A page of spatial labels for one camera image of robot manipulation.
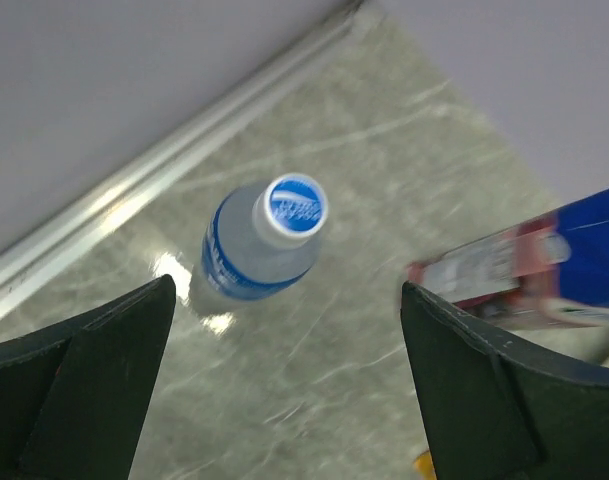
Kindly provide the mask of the grape juice carton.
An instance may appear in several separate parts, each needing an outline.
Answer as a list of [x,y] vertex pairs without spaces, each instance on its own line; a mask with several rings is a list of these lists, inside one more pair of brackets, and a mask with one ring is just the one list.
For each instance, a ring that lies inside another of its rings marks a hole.
[[609,189],[413,262],[407,278],[505,329],[609,327]]

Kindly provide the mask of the pineapple juice carton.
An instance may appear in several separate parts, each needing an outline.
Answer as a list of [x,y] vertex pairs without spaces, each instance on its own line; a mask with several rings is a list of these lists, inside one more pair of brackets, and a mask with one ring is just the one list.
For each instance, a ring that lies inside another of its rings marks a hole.
[[436,480],[433,459],[429,450],[421,453],[414,461],[413,467],[423,480]]

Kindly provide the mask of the water bottle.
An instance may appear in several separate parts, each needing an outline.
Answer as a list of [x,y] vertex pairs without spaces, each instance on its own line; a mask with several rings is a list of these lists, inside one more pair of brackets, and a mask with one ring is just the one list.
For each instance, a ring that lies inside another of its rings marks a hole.
[[215,209],[190,283],[197,314],[219,315],[301,280],[319,256],[329,201],[302,173],[242,185]]

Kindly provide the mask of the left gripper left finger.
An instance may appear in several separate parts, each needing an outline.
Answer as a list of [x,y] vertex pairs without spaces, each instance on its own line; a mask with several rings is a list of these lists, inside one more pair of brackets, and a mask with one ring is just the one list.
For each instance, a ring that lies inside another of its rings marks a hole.
[[126,479],[167,344],[163,275],[0,343],[0,479]]

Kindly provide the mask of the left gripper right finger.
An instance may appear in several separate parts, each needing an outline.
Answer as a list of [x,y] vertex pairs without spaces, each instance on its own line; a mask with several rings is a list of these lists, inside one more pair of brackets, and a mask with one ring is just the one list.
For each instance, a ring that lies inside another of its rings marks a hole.
[[609,479],[609,368],[409,282],[401,326],[437,478]]

